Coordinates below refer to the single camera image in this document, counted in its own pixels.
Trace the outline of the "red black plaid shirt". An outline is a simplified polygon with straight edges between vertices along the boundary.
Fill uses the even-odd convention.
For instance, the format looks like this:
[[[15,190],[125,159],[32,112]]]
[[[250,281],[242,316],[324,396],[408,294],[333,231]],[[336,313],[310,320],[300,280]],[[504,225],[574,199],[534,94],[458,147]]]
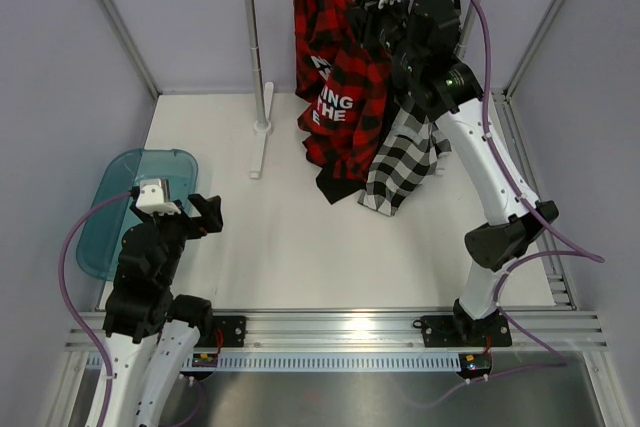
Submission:
[[[391,62],[348,19],[352,0],[293,0],[298,117],[307,160],[334,179],[364,181],[380,143]]]

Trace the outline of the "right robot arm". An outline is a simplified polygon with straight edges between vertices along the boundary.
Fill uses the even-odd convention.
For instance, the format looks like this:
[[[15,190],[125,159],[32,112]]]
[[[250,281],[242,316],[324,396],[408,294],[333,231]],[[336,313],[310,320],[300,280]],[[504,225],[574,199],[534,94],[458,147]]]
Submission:
[[[455,54],[460,17],[452,0],[360,0],[357,38],[382,48],[392,62],[394,86],[451,142],[484,209],[485,223],[464,237],[472,259],[455,301],[451,334],[462,344],[511,343],[495,298],[500,278],[559,215],[522,178],[491,122],[487,97],[471,68]]]

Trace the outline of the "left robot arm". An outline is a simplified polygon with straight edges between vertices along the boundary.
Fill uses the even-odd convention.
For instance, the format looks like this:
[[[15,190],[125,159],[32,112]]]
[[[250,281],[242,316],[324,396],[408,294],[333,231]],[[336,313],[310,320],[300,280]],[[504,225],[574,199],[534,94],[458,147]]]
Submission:
[[[171,292],[186,242],[223,229],[220,197],[188,200],[195,217],[156,188],[140,187],[134,196],[130,209],[139,222],[122,237],[105,304],[89,426],[158,425],[187,355],[214,335],[210,301]]]

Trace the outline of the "white black plaid shirt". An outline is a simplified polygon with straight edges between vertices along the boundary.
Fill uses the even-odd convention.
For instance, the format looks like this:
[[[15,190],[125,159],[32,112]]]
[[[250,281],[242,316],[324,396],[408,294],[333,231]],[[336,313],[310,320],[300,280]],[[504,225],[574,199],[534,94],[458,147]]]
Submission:
[[[391,77],[383,140],[358,202],[392,217],[436,173],[451,152],[449,140],[427,117],[441,99],[436,84],[458,63],[460,0],[410,0],[405,36],[390,52]]]

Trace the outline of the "teal plastic bin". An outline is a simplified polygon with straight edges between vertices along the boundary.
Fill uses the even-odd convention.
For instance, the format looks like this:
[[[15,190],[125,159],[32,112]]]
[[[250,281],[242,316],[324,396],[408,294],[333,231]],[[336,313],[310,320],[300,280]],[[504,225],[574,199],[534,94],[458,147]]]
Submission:
[[[170,199],[191,211],[187,196],[195,192],[199,167],[196,159],[180,149],[132,149],[110,162],[94,197],[99,204],[137,187],[141,181],[162,178],[169,183]],[[76,248],[81,270],[99,280],[111,281],[116,273],[125,231],[140,220],[129,209],[131,202],[118,200],[101,208],[85,222]]]

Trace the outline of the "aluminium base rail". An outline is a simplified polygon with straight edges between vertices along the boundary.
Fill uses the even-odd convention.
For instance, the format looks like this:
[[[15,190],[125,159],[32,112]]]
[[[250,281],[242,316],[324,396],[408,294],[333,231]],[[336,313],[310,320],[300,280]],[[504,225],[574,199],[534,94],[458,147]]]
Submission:
[[[509,309],[521,327],[558,351],[605,351],[607,340],[594,312]],[[449,316],[442,309],[217,310],[213,322],[244,338],[246,352],[410,352],[424,347],[418,320]]]

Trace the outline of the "right aluminium frame post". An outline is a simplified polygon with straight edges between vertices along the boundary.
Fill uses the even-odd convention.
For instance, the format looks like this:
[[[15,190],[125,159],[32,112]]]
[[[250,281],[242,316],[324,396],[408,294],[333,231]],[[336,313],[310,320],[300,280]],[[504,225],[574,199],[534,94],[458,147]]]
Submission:
[[[567,0],[551,0],[547,6],[534,34],[528,42],[526,49],[516,64],[516,68],[510,76],[509,80],[502,89],[504,98],[510,102],[521,84],[531,62],[533,61],[537,51],[541,47],[545,37],[556,20],[561,8]]]

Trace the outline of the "aluminium frame post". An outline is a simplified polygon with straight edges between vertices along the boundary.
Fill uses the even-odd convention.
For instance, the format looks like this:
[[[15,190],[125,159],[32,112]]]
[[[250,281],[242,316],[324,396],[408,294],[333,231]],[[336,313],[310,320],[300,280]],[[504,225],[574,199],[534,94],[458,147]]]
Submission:
[[[96,0],[96,2],[145,90],[154,101],[157,101],[162,91],[158,87],[115,1]]]
[[[534,34],[528,42],[526,49],[516,64],[516,68],[510,76],[509,80],[502,89],[504,98],[510,102],[521,84],[531,62],[533,61],[537,51],[541,47],[545,37],[556,20],[561,8],[567,0],[551,0],[547,6]]]

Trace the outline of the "left aluminium frame post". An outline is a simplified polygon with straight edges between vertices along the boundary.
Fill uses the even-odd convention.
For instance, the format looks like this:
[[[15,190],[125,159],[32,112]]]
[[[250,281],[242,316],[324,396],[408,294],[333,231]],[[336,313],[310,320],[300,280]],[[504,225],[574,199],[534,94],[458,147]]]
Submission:
[[[96,0],[96,2],[145,90],[154,101],[157,101],[162,91],[158,87],[115,1]]]

